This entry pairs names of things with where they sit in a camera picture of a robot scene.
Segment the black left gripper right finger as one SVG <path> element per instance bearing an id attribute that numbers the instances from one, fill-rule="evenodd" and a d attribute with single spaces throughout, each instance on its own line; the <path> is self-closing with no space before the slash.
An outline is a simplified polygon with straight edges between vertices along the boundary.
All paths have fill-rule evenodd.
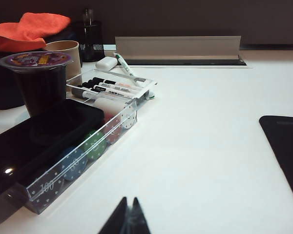
<path id="1" fill-rule="evenodd" d="M 130 234 L 151 234 L 138 198 L 134 198 L 129 216 Z"/>

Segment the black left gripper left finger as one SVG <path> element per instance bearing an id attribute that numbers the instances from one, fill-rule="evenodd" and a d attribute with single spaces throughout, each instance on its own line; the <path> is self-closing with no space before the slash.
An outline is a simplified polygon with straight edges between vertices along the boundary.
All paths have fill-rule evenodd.
<path id="1" fill-rule="evenodd" d="M 126 210 L 127 199 L 123 197 L 99 231 L 99 234 L 119 234 L 125 221 Z"/>

